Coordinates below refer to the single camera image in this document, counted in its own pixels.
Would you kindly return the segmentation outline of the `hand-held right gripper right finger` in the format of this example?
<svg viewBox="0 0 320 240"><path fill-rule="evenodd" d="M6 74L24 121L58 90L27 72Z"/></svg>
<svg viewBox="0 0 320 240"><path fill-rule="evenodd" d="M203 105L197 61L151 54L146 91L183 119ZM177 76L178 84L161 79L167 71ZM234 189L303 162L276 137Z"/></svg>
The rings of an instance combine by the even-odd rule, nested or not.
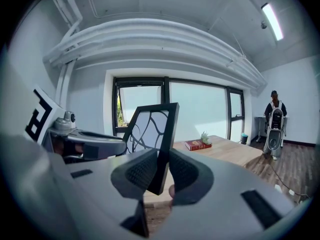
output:
<svg viewBox="0 0 320 240"><path fill-rule="evenodd" d="M246 168L171 149L172 209L154 240L251 240L293 209L293 203Z"/></svg>

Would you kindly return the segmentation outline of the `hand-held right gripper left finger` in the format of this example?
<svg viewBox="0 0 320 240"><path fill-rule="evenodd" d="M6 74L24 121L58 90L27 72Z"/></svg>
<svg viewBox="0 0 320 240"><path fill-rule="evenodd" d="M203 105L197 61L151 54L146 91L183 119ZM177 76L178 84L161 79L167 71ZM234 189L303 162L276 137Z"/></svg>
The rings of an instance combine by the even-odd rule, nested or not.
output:
<svg viewBox="0 0 320 240"><path fill-rule="evenodd" d="M145 240L143 195L157 172L157 152L68 164L66 196L80 240Z"/></svg>

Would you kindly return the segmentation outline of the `person's left hand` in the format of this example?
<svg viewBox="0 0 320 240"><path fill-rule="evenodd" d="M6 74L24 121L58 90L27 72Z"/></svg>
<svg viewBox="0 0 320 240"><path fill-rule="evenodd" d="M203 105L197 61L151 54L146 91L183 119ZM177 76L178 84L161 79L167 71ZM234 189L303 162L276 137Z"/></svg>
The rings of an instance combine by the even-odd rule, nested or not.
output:
<svg viewBox="0 0 320 240"><path fill-rule="evenodd" d="M84 152L82 143L75 143L61 137L54 137L52 139L52 146L54 153L60 154L63 157L81 156Z"/></svg>

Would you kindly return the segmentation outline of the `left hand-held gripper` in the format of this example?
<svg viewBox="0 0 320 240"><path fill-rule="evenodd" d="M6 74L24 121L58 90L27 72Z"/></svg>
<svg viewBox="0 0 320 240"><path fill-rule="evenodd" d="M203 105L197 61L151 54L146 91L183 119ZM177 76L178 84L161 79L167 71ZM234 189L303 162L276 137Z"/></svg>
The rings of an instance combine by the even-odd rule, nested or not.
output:
<svg viewBox="0 0 320 240"><path fill-rule="evenodd" d="M67 164L107 159L126 151L127 144L120 137L78 129L75 113L62 108L39 86L34 88L33 94L39 98L39 102L25 127L24 136L41 145L47 152L54 153L52 140L59 137L82 144L82 155L58 154Z"/></svg>

